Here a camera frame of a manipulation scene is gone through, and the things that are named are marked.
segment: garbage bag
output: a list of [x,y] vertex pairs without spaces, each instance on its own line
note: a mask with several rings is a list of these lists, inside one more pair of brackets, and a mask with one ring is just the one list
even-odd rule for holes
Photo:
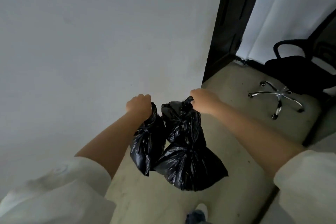
[[164,122],[152,102],[152,115],[138,128],[130,145],[130,156],[144,175],[149,176],[149,171],[161,157],[166,139]]
[[204,190],[211,187],[228,171],[222,161],[206,147],[201,127],[201,114],[193,109],[188,97],[183,102],[172,101],[162,105],[168,141],[153,168],[181,190]]

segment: beige tile floor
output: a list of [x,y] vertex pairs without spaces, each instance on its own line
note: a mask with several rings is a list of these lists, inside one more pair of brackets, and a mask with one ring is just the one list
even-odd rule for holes
[[[281,86],[257,70],[231,63],[202,87],[216,92],[221,100],[278,129],[291,140],[303,141],[320,112],[317,100],[293,94],[304,103],[306,111],[297,113],[295,106],[284,101],[279,118],[271,120],[277,105],[274,96],[247,97],[248,93],[260,90],[259,82],[265,79]],[[143,176],[128,151],[106,196],[117,204],[112,224],[184,223],[188,211],[200,202],[208,205],[209,221],[213,224],[251,223],[273,188],[271,179],[215,119],[202,115],[202,127],[208,147],[222,160],[229,177],[204,191],[180,191],[155,172],[149,177]]]

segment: blue denim pant leg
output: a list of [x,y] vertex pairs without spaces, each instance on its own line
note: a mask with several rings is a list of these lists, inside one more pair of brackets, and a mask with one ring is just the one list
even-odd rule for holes
[[205,215],[201,210],[193,210],[187,214],[185,224],[211,224],[205,221]]

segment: person's left hand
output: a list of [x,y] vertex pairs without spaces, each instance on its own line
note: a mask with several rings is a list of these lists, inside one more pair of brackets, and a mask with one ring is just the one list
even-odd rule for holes
[[152,114],[152,104],[151,96],[140,94],[137,97],[132,98],[126,104],[127,112],[134,112],[140,115],[143,115],[145,120],[147,120]]

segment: white sleeve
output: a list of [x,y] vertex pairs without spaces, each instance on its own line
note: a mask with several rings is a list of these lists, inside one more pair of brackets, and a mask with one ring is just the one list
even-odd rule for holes
[[279,169],[274,183],[297,223],[336,223],[336,154],[304,151]]
[[74,157],[11,190],[0,203],[0,222],[108,224],[116,207],[104,198],[110,183],[101,165]]

